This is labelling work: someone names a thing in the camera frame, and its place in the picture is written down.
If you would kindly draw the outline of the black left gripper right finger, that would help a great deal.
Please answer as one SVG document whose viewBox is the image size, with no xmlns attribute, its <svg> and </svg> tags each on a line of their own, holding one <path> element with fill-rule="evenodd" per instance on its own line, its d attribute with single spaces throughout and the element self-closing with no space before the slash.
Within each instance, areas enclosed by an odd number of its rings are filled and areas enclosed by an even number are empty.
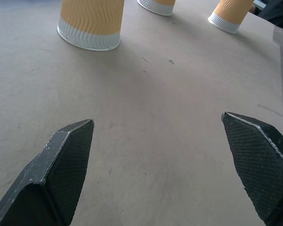
<svg viewBox="0 0 283 226">
<path fill-rule="evenodd" d="M 283 226 L 283 135 L 272 125 L 224 112 L 236 172 L 266 226 Z"/>
</svg>

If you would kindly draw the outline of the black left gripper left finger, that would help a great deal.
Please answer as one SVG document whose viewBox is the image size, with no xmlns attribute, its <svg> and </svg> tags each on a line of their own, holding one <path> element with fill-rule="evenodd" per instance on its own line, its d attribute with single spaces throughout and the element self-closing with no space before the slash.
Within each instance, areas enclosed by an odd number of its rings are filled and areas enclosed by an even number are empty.
<svg viewBox="0 0 283 226">
<path fill-rule="evenodd" d="M 94 122 L 57 130 L 0 200 L 0 226 L 69 226 L 88 167 Z"/>
</svg>

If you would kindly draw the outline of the orange white ribbed paper cup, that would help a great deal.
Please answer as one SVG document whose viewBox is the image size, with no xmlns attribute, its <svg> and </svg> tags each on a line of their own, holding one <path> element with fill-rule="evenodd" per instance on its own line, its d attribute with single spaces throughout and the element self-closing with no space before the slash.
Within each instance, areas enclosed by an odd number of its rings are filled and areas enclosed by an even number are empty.
<svg viewBox="0 0 283 226">
<path fill-rule="evenodd" d="M 62 0 L 57 31 L 71 45 L 110 51 L 120 44 L 125 0 Z"/>
<path fill-rule="evenodd" d="M 160 16 L 171 16 L 176 0 L 137 0 L 138 4 Z"/>
<path fill-rule="evenodd" d="M 254 0 L 220 0 L 208 21 L 216 28 L 237 33 Z"/>
</svg>

